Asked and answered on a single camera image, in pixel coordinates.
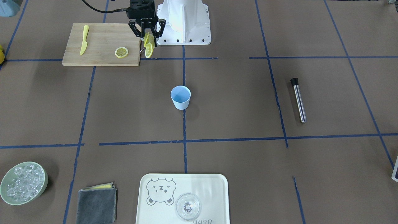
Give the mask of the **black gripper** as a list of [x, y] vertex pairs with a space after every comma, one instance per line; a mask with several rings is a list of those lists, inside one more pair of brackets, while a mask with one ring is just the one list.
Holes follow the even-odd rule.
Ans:
[[162, 36], [165, 29], [165, 20], [159, 19], [154, 7], [142, 9], [134, 9], [129, 7], [126, 11], [127, 17], [130, 19], [128, 25], [136, 37], [141, 40], [140, 47], [144, 44], [145, 30], [149, 29], [154, 35], [154, 46], [157, 47], [157, 41]]

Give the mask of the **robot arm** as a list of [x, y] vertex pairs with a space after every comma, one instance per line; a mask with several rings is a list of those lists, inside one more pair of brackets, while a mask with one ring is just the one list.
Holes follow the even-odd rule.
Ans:
[[128, 26], [136, 37], [144, 39], [145, 31], [149, 30], [157, 41], [163, 35], [166, 21], [160, 19], [155, 10], [154, 0], [130, 0], [126, 14]]

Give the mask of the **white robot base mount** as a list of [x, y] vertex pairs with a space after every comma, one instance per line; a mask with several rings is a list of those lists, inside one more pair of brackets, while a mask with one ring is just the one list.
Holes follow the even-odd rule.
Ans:
[[209, 8], [201, 0], [165, 0], [157, 7], [157, 16], [165, 20], [158, 45], [211, 44]]

